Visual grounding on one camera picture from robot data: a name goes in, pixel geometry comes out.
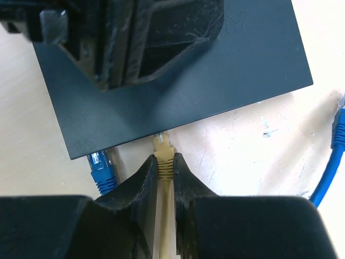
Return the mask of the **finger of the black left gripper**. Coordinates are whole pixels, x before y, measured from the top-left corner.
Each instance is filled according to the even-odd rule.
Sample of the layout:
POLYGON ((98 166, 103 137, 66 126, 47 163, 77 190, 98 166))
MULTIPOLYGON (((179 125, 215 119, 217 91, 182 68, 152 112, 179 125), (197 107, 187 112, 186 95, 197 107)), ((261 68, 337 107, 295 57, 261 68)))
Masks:
POLYGON ((157 78, 195 45, 217 38, 224 1, 134 1, 129 83, 157 78))

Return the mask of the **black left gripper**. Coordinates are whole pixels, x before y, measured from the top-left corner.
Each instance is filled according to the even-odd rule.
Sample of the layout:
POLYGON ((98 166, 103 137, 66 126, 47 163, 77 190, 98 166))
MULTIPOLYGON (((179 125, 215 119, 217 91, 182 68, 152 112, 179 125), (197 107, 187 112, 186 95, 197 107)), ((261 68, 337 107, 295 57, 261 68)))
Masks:
POLYGON ((99 90, 122 85, 134 1, 1 1, 1 25, 60 48, 99 90))

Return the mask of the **black network switch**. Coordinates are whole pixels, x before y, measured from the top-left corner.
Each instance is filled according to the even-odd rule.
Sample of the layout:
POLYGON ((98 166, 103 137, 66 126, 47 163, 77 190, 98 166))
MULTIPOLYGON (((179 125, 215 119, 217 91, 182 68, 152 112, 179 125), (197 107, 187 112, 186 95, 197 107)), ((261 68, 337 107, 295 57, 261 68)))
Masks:
POLYGON ((99 91, 56 46, 35 44, 71 159, 313 83, 291 1, 226 1, 218 38, 157 79, 99 91))

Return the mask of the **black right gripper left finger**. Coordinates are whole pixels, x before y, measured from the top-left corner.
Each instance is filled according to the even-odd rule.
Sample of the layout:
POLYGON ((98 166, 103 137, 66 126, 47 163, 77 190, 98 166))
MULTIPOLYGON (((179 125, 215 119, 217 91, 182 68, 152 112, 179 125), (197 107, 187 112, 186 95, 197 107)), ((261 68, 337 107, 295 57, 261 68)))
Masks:
POLYGON ((157 160, 96 200, 1 198, 1 258, 152 258, 157 160))

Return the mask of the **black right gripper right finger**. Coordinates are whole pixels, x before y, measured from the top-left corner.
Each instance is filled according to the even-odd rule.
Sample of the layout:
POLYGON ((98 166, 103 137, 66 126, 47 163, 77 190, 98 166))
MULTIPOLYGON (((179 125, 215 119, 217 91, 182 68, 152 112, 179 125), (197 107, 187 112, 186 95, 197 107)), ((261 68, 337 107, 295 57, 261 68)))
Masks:
POLYGON ((219 196, 174 156, 181 258, 336 258, 316 207, 297 196, 219 196))

